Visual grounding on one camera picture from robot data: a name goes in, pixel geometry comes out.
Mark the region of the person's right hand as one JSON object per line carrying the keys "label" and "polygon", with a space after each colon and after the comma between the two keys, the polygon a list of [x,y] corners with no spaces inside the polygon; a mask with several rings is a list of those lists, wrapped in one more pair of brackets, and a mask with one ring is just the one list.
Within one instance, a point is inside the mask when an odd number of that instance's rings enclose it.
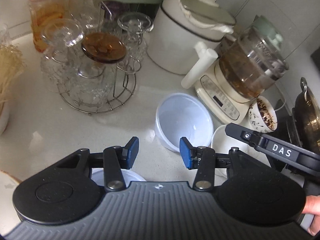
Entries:
{"label": "person's right hand", "polygon": [[307,196],[302,213],[314,215],[313,221],[307,231],[315,236],[320,229],[320,196]]}

